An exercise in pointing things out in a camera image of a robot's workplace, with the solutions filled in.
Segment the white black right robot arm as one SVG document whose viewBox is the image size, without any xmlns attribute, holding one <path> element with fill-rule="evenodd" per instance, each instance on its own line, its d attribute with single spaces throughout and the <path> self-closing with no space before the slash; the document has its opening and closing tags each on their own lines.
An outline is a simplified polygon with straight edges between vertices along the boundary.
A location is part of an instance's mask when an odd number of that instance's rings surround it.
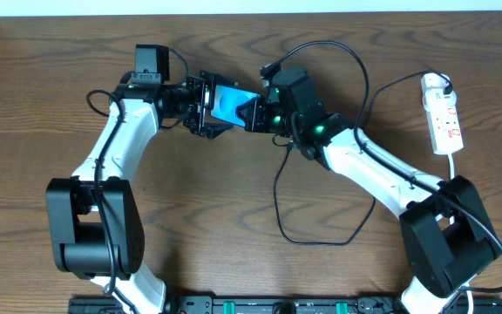
<svg viewBox="0 0 502 314">
<path fill-rule="evenodd" d="M 502 245 L 475 186 L 458 175 L 426 174 L 373 143 L 354 123 L 329 113 L 307 72 L 268 79 L 268 95 L 234 109 L 246 131 L 291 138 L 302 154 L 349 178 L 399 220 L 414 275 L 401 302 L 409 313 L 439 313 L 502 256 Z"/>
</svg>

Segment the blue screen smartphone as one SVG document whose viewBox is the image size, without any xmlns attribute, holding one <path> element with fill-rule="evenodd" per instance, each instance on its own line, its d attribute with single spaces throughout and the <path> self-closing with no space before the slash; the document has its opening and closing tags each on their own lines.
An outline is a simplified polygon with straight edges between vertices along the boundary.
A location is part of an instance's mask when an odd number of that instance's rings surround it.
<svg viewBox="0 0 502 314">
<path fill-rule="evenodd" d="M 238 106 L 245 105 L 252 99 L 258 99 L 261 95 L 254 92 L 244 91 L 235 87 L 217 85 L 214 90 L 214 105 L 210 112 L 211 116 L 236 126 L 245 126 L 245 122 L 236 114 Z"/>
</svg>

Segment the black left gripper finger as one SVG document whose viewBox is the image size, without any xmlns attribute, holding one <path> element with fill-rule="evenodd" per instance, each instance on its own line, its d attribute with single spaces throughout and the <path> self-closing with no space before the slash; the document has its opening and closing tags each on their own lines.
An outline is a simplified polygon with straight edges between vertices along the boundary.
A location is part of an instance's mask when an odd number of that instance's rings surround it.
<svg viewBox="0 0 502 314">
<path fill-rule="evenodd" d="M 226 123 L 205 123 L 203 126 L 203 137 L 213 140 L 233 127 L 232 124 Z"/>
<path fill-rule="evenodd" d="M 236 87 L 237 83 L 219 73 L 210 72 L 210 71 L 200 71 L 200 78 L 205 79 L 210 85 L 224 85 Z"/>
</svg>

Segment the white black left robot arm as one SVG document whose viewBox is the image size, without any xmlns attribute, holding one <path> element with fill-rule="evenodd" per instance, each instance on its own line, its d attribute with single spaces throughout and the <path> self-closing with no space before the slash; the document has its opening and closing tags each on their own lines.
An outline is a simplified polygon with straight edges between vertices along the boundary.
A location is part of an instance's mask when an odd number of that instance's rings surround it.
<svg viewBox="0 0 502 314">
<path fill-rule="evenodd" d="M 91 153 L 68 178 L 50 180 L 45 191 L 54 262 L 63 272 L 100 285 L 128 313 L 176 313 L 175 297 L 144 261 L 145 234 L 132 181 L 151 139 L 173 118 L 212 139 L 228 129 L 207 123 L 220 85 L 236 84 L 202 71 L 170 79 L 172 48 L 139 44 L 133 70 L 103 91 L 107 122 Z"/>
</svg>

